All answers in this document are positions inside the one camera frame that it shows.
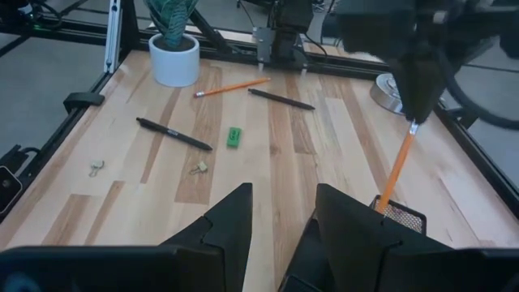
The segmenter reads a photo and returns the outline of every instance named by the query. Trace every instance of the snake plant leaf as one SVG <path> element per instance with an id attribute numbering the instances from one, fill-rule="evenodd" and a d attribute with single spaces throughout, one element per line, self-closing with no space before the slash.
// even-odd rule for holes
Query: snake plant leaf
<path id="1" fill-rule="evenodd" d="M 153 23 L 171 48 L 180 44 L 189 15 L 195 10 L 197 2 L 198 0 L 144 0 Z"/>

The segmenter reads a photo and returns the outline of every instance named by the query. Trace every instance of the wooden tabletop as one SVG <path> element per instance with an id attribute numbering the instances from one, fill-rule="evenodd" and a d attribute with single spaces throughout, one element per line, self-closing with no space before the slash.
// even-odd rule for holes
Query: wooden tabletop
<path id="1" fill-rule="evenodd" d="M 314 111 L 247 94 L 199 90 L 272 77 L 255 86 Z M 369 96 L 372 82 L 201 61 L 194 86 L 167 88 L 149 54 L 132 52 L 0 225 L 0 248 L 28 244 L 158 244 L 241 183 L 253 184 L 245 291 L 274 291 L 328 183 L 369 204 L 383 188 L 407 121 Z M 148 131 L 160 122 L 213 146 L 203 152 Z M 227 148 L 230 127 L 241 144 Z M 90 164 L 105 168 L 90 178 Z M 205 174 L 189 174 L 200 161 Z M 519 224 L 433 114 L 420 127 L 394 200 L 427 216 L 427 234 L 451 247 L 518 247 Z"/>

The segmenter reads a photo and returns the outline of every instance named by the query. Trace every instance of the floor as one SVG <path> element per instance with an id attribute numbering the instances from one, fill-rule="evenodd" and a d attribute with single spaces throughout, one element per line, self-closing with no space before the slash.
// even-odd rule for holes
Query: floor
<path id="1" fill-rule="evenodd" d="M 72 0 L 48 0 L 58 11 Z M 217 28 L 250 31 L 252 24 L 234 0 L 200 1 L 198 9 Z M 148 13 L 141 0 L 135 1 L 139 26 L 148 26 Z M 264 25 L 262 8 L 244 3 L 255 26 Z M 106 0 L 88 0 L 80 9 L 65 16 L 105 23 Z M 324 15 L 317 14 L 309 35 L 317 39 Z M 0 34 L 0 47 L 17 36 Z M 62 101 L 70 92 L 88 90 L 102 70 L 104 50 L 100 46 L 31 38 L 0 58 L 0 154 L 15 144 L 40 147 L 66 117 Z M 498 114 L 517 118 L 519 99 L 519 61 L 506 58 L 498 46 L 464 67 L 457 78 L 478 102 Z M 456 103 L 445 94 L 448 103 Z M 470 133 L 502 170 L 519 185 L 519 133 L 502 130 L 477 121 Z"/>

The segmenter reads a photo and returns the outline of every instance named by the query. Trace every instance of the pencil eraser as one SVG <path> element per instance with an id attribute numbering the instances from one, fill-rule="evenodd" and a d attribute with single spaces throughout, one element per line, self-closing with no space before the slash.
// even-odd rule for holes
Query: pencil eraser
<path id="1" fill-rule="evenodd" d="M 237 127 L 231 127 L 229 129 L 229 136 L 227 137 L 227 146 L 237 148 L 240 144 L 240 137 L 242 135 L 242 129 Z"/>

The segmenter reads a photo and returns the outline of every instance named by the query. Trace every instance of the cable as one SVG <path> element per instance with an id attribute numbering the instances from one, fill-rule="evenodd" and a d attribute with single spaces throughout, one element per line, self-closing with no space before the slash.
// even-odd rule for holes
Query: cable
<path id="1" fill-rule="evenodd" d="M 324 62 L 326 62 L 326 60 L 328 59 L 328 53 L 326 53 L 326 49 L 323 48 L 322 45 L 319 45 L 316 41 L 312 40 L 309 36 L 308 36 L 308 33 L 305 32 L 305 37 L 307 37 L 307 39 L 309 41 L 311 41 L 314 45 L 317 45 L 317 47 L 319 47 L 319 49 L 321 49 L 324 53 Z"/>
<path id="2" fill-rule="evenodd" d="M 473 112 L 482 121 L 488 122 L 491 125 L 502 127 L 504 129 L 519 130 L 519 121 L 511 120 L 492 114 L 487 109 L 484 109 L 477 103 L 473 102 L 461 89 L 460 85 L 454 79 L 454 70 L 451 66 L 450 61 L 445 56 L 443 50 L 436 51 L 436 57 L 440 64 L 440 68 L 443 71 L 442 76 L 444 77 L 445 84 L 448 92 L 453 96 L 454 100 L 457 101 L 461 106 L 467 108 Z"/>
<path id="3" fill-rule="evenodd" d="M 245 8 L 245 5 L 243 5 L 242 0 L 239 0 L 239 2 L 240 2 L 240 5 L 243 7 L 243 10 L 244 10 L 245 13 L 247 14 L 247 17 L 249 18 L 249 21 L 251 21 L 252 27 L 255 28 L 256 26 L 254 25 L 254 22 L 252 22 L 252 18 L 251 18 L 251 16 L 249 15 L 249 11 L 247 11 L 247 9 Z"/>
<path id="4" fill-rule="evenodd" d="M 330 12 L 333 9 L 333 4 L 335 4 L 335 0 L 332 0 L 332 2 L 330 3 L 330 7 L 328 8 L 328 12 L 326 12 L 326 14 L 330 14 Z"/>
<path id="5" fill-rule="evenodd" d="M 61 14 L 56 11 L 54 8 L 52 8 L 51 6 L 49 6 L 49 4 L 41 1 L 41 0 L 29 0 L 30 3 L 36 3 L 37 5 L 39 6 L 42 6 L 44 7 L 46 10 L 48 10 L 50 13 L 52 13 L 54 16 L 56 16 L 56 19 L 58 19 L 58 22 L 56 24 L 53 24 L 53 25 L 48 25 L 48 24 L 42 24 L 42 23 L 39 23 L 36 19 L 32 19 L 32 22 L 36 25 L 39 25 L 43 28 L 47 28 L 47 29 L 54 29 L 54 28 L 59 28 L 61 25 L 62 25 L 62 16 Z"/>

